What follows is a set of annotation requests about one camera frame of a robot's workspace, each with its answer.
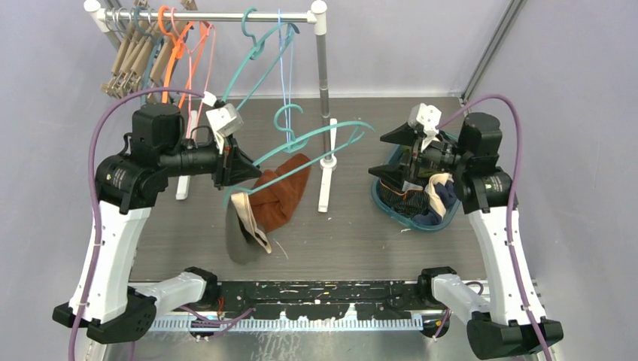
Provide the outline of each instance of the gray wall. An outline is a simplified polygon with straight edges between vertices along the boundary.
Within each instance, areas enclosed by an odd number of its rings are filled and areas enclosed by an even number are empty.
[[[549,316],[563,322],[563,359],[638,353],[638,3],[527,2],[477,95],[512,98],[524,129],[521,232]],[[506,107],[478,106],[504,129]]]
[[[264,5],[267,2],[256,3],[276,10]],[[280,6],[301,11],[309,3],[288,0]],[[335,93],[460,89],[503,8],[497,0],[480,5],[414,1],[410,11],[405,3],[400,9],[392,5],[396,2],[334,3],[329,44]],[[365,6],[367,17],[352,14],[354,3]],[[247,4],[216,2],[216,9],[236,10]],[[71,296],[86,253],[91,221],[87,148],[99,115],[111,102],[99,92],[99,85],[108,79],[114,51],[84,13],[80,0],[27,0],[20,5],[0,22],[2,31],[11,33],[2,38],[0,56],[4,100],[0,359],[64,359],[68,331],[53,323],[50,315],[53,306]],[[412,8],[421,10],[421,15]],[[356,20],[352,26],[346,23],[350,17]],[[373,26],[371,17],[382,21]],[[408,18],[415,22],[405,28],[397,25]],[[314,94],[314,40],[310,28],[302,30],[305,38],[300,38],[296,52],[295,93]],[[237,24],[220,26],[219,40],[215,69],[220,73],[223,69],[223,74],[215,75],[216,93],[236,67],[239,55],[235,51],[248,50]],[[250,79],[260,74],[260,67],[261,62],[248,69],[235,93],[245,93],[252,86]],[[261,93],[276,92],[275,77]],[[135,106],[111,118],[102,132],[98,159],[120,149]]]

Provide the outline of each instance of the dark blue cloth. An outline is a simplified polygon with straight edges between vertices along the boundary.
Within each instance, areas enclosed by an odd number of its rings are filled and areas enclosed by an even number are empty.
[[[450,209],[454,203],[457,201],[457,195],[454,192],[454,183],[450,180],[445,182],[445,185],[439,183],[434,185],[434,191],[441,199],[441,202],[445,206],[445,209]],[[417,214],[412,218],[417,223],[424,224],[426,226],[435,226],[437,224],[441,224],[443,221],[443,216],[438,214],[432,208],[432,205],[427,206],[427,213],[425,214]]]

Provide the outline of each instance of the robotic arm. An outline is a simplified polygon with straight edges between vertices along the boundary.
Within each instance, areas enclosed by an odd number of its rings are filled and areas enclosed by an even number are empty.
[[[424,291],[427,301],[446,305],[466,324],[469,344],[479,359],[537,353],[539,340],[531,322],[539,326],[548,345],[560,341],[563,330],[560,322],[545,317],[545,310],[533,291],[521,246],[516,207],[512,213],[512,245],[518,255],[518,266],[513,265],[510,258],[506,206],[512,179],[497,167],[503,137],[500,122],[489,114],[471,113],[463,121],[455,141],[443,131],[436,131],[440,112],[432,108],[424,104],[415,107],[407,123],[381,136],[382,141],[412,147],[412,152],[400,164],[374,167],[369,173],[399,188],[404,181],[415,179],[422,166],[453,174],[454,191],[463,203],[463,212],[468,215],[481,247],[490,301],[466,286],[450,267],[424,269],[418,278],[419,289]],[[527,290],[533,321],[523,306],[517,273]]]
[[[215,108],[238,117],[232,105],[218,102]],[[217,276],[195,267],[157,284],[128,287],[139,236],[169,177],[211,174],[220,189],[261,175],[232,135],[213,132],[215,141],[197,144],[183,139],[184,124],[174,105],[144,106],[132,116],[132,132],[124,136],[124,149],[97,168],[103,240],[81,327],[99,343],[139,340],[156,316],[194,302],[215,305],[219,298]],[[94,237],[95,224],[91,240]],[[53,310],[53,319],[67,327],[77,316],[93,247],[91,241],[71,300]]]

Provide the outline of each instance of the brown towel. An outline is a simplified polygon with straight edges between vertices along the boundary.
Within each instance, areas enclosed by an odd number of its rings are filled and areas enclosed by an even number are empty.
[[[253,186],[253,189],[307,162],[310,162],[307,156],[296,154],[284,164],[280,165],[275,171],[266,169]],[[270,187],[251,194],[248,197],[251,201],[255,220],[264,228],[264,232],[274,231],[290,221],[299,201],[301,201],[309,175],[310,167],[304,168],[288,178],[280,180]]]

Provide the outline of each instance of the white rack foot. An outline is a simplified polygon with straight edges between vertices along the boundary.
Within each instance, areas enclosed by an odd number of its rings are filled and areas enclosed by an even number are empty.
[[[330,119],[330,125],[337,124],[337,119]],[[330,150],[335,149],[337,138],[337,128],[330,130]],[[319,190],[319,208],[322,213],[328,212],[328,202],[330,200],[330,182],[333,179],[333,171],[337,168],[337,157],[333,154],[330,159],[322,159],[319,161],[323,174],[321,175],[321,189]]]
[[[190,111],[190,119],[192,119],[193,121],[188,127],[188,130],[186,133],[187,138],[190,137],[190,134],[193,132],[193,129],[197,127],[197,111]],[[188,197],[189,185],[190,185],[189,175],[182,175],[181,177],[179,177],[178,191],[175,193],[175,199],[177,199],[178,201],[185,200]]]

